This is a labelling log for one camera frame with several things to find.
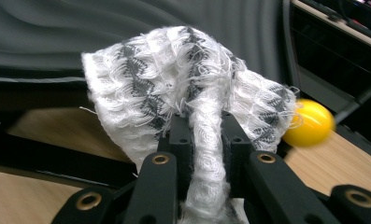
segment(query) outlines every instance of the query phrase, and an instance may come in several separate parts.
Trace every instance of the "wooden table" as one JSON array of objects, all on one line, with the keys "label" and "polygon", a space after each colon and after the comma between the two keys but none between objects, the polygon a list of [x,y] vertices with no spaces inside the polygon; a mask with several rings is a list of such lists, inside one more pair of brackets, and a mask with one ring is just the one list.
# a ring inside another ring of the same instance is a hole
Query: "wooden table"
[{"label": "wooden table", "polygon": [[[115,160],[127,160],[105,135],[96,115],[85,110],[31,111],[9,132]],[[336,133],[318,146],[293,148],[285,161],[306,185],[324,194],[342,184],[371,190],[371,157]],[[0,173],[0,224],[50,223],[66,199],[78,190]]]}]

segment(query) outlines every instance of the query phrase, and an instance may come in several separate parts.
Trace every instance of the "orange ball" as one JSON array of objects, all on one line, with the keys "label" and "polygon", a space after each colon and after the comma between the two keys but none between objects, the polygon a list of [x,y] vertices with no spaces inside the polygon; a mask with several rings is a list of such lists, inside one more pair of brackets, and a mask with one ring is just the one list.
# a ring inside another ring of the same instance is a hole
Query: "orange ball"
[{"label": "orange ball", "polygon": [[317,102],[301,99],[297,101],[292,125],[282,139],[292,147],[310,147],[324,141],[335,130],[331,112]]}]

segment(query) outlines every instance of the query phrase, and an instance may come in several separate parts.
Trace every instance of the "gray and white cloth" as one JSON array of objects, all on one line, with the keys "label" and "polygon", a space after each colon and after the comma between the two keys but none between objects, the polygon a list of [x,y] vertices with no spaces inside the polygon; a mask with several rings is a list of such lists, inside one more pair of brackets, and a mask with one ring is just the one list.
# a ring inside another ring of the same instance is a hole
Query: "gray and white cloth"
[{"label": "gray and white cloth", "polygon": [[247,69],[192,27],[164,27],[82,54],[90,99],[110,138],[138,171],[175,114],[194,132],[194,173],[180,223],[239,223],[222,161],[221,112],[232,113],[255,148],[276,152],[295,95]]}]

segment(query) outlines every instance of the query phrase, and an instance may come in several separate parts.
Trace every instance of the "textured towel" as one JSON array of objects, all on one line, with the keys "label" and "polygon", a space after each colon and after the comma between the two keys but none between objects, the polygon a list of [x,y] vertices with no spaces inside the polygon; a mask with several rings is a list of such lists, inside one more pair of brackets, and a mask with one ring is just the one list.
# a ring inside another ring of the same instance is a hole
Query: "textured towel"
[{"label": "textured towel", "polygon": [[181,223],[239,222],[222,161],[221,112],[232,113],[257,150],[276,152],[295,95],[247,70],[212,37],[165,27],[82,54],[90,98],[107,134],[140,169],[180,114],[194,132],[194,173]]}]

